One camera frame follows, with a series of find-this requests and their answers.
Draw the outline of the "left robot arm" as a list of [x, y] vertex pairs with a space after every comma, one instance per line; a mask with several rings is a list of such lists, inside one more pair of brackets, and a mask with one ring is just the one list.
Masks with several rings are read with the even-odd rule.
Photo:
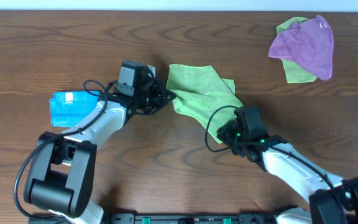
[[176, 98], [160, 80], [102, 87], [95, 109], [76, 126], [43, 133], [19, 169], [15, 205], [29, 221], [103, 223], [104, 209], [91, 200], [99, 147], [135, 114], [151, 115]]

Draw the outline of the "light green cloth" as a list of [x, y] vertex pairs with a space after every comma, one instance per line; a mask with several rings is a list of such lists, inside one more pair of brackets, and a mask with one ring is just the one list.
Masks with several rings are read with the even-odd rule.
[[218, 143], [217, 130], [233, 119], [233, 106], [243, 103], [235, 95], [234, 80], [221, 78], [213, 66], [171, 64], [167, 89], [177, 97], [174, 110], [196, 119]]

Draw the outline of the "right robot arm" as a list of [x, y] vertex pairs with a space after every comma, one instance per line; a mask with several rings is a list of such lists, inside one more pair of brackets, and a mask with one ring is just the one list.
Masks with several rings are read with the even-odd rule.
[[265, 127], [227, 122], [217, 137], [235, 155], [248, 157], [262, 170], [287, 183], [309, 204], [309, 211], [289, 208], [275, 223], [358, 223], [358, 177], [345, 179], [302, 156], [286, 139]]

